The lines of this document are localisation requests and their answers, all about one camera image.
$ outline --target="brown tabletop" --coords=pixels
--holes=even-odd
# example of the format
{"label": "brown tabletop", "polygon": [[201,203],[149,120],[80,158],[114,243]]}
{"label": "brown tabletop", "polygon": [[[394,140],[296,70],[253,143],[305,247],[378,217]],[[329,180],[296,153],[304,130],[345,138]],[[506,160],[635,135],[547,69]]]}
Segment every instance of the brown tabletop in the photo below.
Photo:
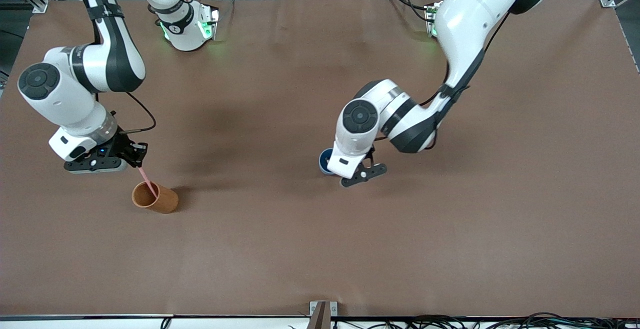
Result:
{"label": "brown tabletop", "polygon": [[180,210],[136,208],[135,169],[68,174],[48,147],[18,74],[92,38],[82,4],[51,3],[0,100],[0,313],[640,316],[640,76],[614,10],[511,16],[436,148],[380,142],[388,173],[345,189],[318,169],[343,105],[375,79],[416,101],[442,81],[424,22],[388,0],[238,1],[222,41],[184,53],[122,6],[158,119],[132,138]]}

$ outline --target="round black joint cap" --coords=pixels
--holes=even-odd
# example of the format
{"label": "round black joint cap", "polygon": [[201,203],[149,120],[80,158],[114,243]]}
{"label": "round black joint cap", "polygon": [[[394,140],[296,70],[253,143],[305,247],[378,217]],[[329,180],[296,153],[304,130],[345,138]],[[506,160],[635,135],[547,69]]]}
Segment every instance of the round black joint cap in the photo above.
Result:
{"label": "round black joint cap", "polygon": [[41,101],[49,96],[60,82],[60,72],[46,62],[26,68],[18,79],[18,88],[27,98]]}
{"label": "round black joint cap", "polygon": [[375,106],[366,100],[350,102],[342,113],[342,124],[350,133],[366,133],[377,123],[378,112]]}

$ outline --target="brown cup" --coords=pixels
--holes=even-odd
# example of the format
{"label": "brown cup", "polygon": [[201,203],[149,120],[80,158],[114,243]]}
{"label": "brown cup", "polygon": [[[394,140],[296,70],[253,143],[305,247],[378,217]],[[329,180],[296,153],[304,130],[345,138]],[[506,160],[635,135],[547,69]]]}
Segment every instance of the brown cup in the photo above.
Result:
{"label": "brown cup", "polygon": [[178,194],[176,192],[153,181],[151,181],[151,187],[158,194],[157,198],[151,193],[149,186],[144,181],[133,188],[131,200],[135,206],[162,214],[169,214],[178,208]]}

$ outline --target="pink straw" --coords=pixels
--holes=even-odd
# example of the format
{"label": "pink straw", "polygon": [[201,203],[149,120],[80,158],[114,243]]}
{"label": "pink straw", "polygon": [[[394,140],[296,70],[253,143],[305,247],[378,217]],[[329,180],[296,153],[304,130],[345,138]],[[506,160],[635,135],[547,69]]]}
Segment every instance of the pink straw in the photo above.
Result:
{"label": "pink straw", "polygon": [[149,181],[149,178],[147,178],[147,174],[145,173],[144,169],[142,169],[141,166],[137,167],[137,169],[140,171],[140,174],[142,174],[142,179],[144,179],[144,182],[149,187],[149,190],[151,190],[151,194],[153,194],[153,196],[156,199],[158,199],[158,194],[156,194],[156,191],[154,190],[154,187],[151,186],[151,181]]}

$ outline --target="green light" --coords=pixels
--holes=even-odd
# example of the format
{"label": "green light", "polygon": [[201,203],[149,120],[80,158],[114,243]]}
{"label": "green light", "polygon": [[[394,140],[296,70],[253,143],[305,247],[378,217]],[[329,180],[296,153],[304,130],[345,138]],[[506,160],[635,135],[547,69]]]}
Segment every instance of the green light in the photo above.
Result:
{"label": "green light", "polygon": [[202,37],[204,37],[205,39],[210,39],[213,36],[213,34],[211,33],[210,24],[198,21],[198,26],[200,28],[200,31],[202,32]]}
{"label": "green light", "polygon": [[164,39],[171,42],[171,40],[169,39],[169,34],[167,34],[167,29],[165,29],[165,25],[162,24],[162,22],[160,22],[160,28],[162,28],[162,32],[164,32]]}

